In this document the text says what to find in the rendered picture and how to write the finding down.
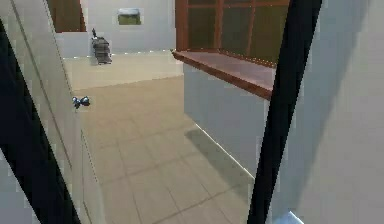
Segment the pale room door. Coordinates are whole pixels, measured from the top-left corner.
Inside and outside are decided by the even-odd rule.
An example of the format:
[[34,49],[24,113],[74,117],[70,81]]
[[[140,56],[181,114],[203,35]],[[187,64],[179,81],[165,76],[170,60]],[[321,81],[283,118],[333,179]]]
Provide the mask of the pale room door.
[[0,0],[0,154],[40,224],[106,224],[46,0]]

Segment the brown wooden door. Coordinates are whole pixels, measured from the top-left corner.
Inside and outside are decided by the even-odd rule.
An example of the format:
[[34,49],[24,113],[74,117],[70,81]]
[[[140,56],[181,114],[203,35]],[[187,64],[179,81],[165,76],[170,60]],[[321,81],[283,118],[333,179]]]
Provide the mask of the brown wooden door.
[[80,0],[46,0],[56,33],[85,32]]

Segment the dark grey ribbed object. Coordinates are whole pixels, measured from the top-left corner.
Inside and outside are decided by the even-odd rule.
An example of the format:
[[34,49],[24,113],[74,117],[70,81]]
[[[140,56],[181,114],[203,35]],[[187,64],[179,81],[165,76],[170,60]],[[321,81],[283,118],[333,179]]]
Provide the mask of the dark grey ribbed object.
[[109,42],[96,34],[95,29],[92,29],[92,47],[94,49],[94,56],[98,64],[111,64]]

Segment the framed landscape picture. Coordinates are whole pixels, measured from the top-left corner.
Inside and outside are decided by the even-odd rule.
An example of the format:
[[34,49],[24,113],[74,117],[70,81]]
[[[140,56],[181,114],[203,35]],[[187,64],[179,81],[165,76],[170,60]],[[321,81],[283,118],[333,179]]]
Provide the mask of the framed landscape picture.
[[118,10],[119,25],[140,25],[141,15],[137,8],[120,8]]

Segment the brown framed window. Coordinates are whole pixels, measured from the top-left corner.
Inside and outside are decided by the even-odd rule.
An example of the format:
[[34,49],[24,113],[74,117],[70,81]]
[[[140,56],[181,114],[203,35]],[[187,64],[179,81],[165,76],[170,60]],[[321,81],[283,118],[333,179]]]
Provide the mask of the brown framed window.
[[291,0],[175,0],[175,59],[268,100]]

